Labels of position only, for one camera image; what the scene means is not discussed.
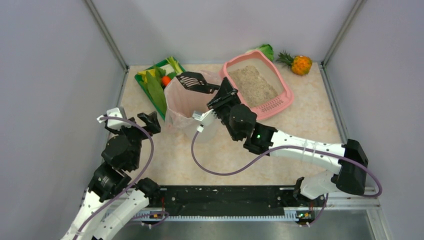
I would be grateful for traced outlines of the black litter scoop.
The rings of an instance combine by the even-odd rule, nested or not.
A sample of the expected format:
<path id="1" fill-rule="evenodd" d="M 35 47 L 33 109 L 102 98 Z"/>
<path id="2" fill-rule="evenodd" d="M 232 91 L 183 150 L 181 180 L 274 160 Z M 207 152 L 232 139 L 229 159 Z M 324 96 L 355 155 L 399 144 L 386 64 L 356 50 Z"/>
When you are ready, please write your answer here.
<path id="1" fill-rule="evenodd" d="M 179 83 L 189 91 L 203 94 L 213 94 L 220 89 L 220 85 L 208 83 L 199 72 L 185 71 L 176 76 Z"/>

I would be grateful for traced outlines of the pink litter box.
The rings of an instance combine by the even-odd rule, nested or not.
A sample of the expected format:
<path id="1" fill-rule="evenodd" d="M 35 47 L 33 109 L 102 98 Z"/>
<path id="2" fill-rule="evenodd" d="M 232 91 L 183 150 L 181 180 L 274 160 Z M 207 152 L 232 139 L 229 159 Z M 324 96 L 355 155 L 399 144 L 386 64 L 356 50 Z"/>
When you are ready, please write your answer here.
<path id="1" fill-rule="evenodd" d="M 271 118 L 294 102 L 294 93 L 280 71 L 260 50 L 225 62 L 219 75 L 238 90 L 241 103 L 256 113 L 259 121 Z"/>

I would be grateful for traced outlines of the pink lined trash bin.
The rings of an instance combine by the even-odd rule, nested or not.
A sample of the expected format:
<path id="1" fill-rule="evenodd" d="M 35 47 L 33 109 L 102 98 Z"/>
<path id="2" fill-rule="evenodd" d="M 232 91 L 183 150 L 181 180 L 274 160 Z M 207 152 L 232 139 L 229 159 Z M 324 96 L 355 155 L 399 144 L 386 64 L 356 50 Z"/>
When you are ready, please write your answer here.
<path id="1" fill-rule="evenodd" d="M 210 84 L 219 85 L 222 82 L 216 72 L 200 70 L 198 73 L 202 74 Z M 174 77 L 164 89 L 167 104 L 164 120 L 165 132 L 169 134 L 184 134 L 191 142 L 199 126 L 199 122 L 193 119 L 192 115 L 195 111 L 199 113 L 207 112 L 209 110 L 207 103 L 215 94 L 216 92 L 206 94 L 187 90 L 177 80 L 177 77 Z M 203 131 L 197 136 L 196 142 L 209 142 L 216 135 L 220 125 L 220 121 L 215 119 L 213 123 L 205 126 Z"/>

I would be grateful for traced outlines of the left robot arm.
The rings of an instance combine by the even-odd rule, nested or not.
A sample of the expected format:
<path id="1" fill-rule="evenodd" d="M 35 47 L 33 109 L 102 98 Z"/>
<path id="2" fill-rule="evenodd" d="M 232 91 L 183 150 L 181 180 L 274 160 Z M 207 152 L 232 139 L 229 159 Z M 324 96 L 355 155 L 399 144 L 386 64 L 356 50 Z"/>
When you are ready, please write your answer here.
<path id="1" fill-rule="evenodd" d="M 84 191 L 79 211 L 66 231 L 64 240 L 111 240 L 142 209 L 159 190 L 156 182 L 132 179 L 128 173 L 140 166 L 143 140 L 161 132 L 155 111 L 127 118 L 122 107 L 107 110 L 97 118 L 113 134 L 101 153 L 103 162 L 94 171 Z"/>

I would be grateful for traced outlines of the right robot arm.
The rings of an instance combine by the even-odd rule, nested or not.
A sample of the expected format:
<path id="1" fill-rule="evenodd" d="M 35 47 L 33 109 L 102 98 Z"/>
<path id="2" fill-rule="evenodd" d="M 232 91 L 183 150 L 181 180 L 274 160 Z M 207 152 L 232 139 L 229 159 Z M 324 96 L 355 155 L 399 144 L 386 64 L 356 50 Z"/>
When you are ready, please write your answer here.
<path id="1" fill-rule="evenodd" d="M 331 192 L 365 194 L 368 158 L 354 139 L 346 143 L 324 143 L 290 135 L 275 127 L 257 122 L 257 114 L 241 103 L 227 78 L 220 85 L 211 84 L 214 97 L 207 103 L 212 115 L 226 127 L 233 141 L 259 156 L 297 159 L 321 167 L 324 172 L 300 180 L 297 192 L 315 199 Z"/>

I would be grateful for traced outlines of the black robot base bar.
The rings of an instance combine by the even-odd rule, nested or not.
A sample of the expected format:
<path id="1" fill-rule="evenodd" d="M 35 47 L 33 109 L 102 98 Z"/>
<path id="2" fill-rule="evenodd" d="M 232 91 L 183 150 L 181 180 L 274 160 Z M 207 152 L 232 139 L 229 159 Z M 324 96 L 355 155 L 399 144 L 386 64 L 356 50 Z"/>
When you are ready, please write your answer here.
<path id="1" fill-rule="evenodd" d="M 322 207 L 324 195 L 309 199 L 293 185 L 163 185 L 148 207 L 172 217 L 283 216 L 288 208 Z"/>

